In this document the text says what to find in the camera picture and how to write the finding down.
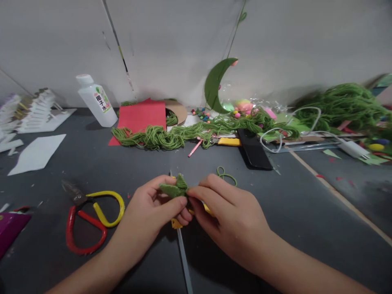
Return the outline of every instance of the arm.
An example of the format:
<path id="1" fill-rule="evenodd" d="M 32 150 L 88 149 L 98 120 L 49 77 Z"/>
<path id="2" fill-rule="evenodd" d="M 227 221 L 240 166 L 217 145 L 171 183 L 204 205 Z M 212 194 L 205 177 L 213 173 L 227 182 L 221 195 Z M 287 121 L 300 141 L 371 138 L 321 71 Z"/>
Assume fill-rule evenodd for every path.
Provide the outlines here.
<path id="1" fill-rule="evenodd" d="M 161 183 L 174 185 L 176 180 L 159 176 L 138 188 L 105 249 L 48 293 L 109 293 L 142 259 L 167 222 L 176 217 L 187 225 L 192 220 L 185 208 L 187 199 L 160 195 Z"/>
<path id="2" fill-rule="evenodd" d="M 292 247 L 269 228 L 256 198 L 209 175 L 188 190 L 195 217 L 234 261 L 283 293 L 372 293 Z M 204 210 L 204 201 L 216 218 Z"/>

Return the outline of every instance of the red scissors handle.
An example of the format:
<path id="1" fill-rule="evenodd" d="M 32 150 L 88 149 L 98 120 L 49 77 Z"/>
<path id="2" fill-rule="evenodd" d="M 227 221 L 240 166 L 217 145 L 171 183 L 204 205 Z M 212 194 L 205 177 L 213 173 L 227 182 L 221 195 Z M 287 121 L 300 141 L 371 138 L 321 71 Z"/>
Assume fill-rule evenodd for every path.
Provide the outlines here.
<path id="1" fill-rule="evenodd" d="M 102 231 L 102 237 L 99 240 L 97 244 L 90 248 L 78 248 L 75 245 L 75 240 L 74 240 L 74 223 L 75 223 L 75 214 L 76 214 L 76 206 L 71 207 L 69 210 L 69 216 L 68 216 L 68 223 L 67 223 L 67 233 L 66 233 L 66 240 L 67 240 L 67 246 L 69 250 L 75 254 L 78 255 L 86 255 L 86 254 L 91 254 L 94 251 L 96 251 L 99 247 L 102 246 L 102 244 L 105 242 L 106 235 L 107 235 L 107 230 L 106 227 L 97 219 L 89 216 L 87 213 L 83 212 L 82 210 L 78 211 L 78 216 L 81 218 L 85 219 L 88 221 L 90 224 L 96 226 Z"/>

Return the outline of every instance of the green felt crescent moon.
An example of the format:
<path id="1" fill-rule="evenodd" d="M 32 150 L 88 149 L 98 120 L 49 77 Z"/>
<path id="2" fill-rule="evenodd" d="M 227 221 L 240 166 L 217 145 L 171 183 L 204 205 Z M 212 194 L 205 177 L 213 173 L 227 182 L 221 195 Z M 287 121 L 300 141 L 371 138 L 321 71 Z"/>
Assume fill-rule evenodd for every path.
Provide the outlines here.
<path id="1" fill-rule="evenodd" d="M 227 69 L 236 62 L 237 58 L 226 58 L 219 62 L 211 69 L 204 85 L 205 100 L 212 110 L 221 114 L 227 114 L 229 111 L 224 109 L 219 101 L 218 90 L 221 80 Z"/>

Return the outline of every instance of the bottle cap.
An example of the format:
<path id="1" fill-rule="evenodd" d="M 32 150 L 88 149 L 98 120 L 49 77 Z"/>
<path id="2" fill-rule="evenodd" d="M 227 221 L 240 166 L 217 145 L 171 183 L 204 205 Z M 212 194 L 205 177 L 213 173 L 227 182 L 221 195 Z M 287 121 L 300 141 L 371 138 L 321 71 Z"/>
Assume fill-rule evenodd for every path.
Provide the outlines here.
<path id="1" fill-rule="evenodd" d="M 91 77 L 91 75 L 88 75 L 88 74 L 78 75 L 78 76 L 76 76 L 76 80 L 82 86 L 94 83 L 93 78 Z"/>

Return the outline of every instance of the white plastic bottle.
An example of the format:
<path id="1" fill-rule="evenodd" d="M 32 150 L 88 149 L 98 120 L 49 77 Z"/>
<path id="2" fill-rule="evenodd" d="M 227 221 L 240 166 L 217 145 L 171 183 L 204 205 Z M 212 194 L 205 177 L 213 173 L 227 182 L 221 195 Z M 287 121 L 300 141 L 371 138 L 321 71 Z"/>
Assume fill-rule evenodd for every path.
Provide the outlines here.
<path id="1" fill-rule="evenodd" d="M 78 75 L 76 79 L 82 85 L 78 91 L 79 95 L 100 125 L 103 127 L 113 126 L 118 118 L 102 86 L 94 84 L 93 78 L 88 74 Z"/>

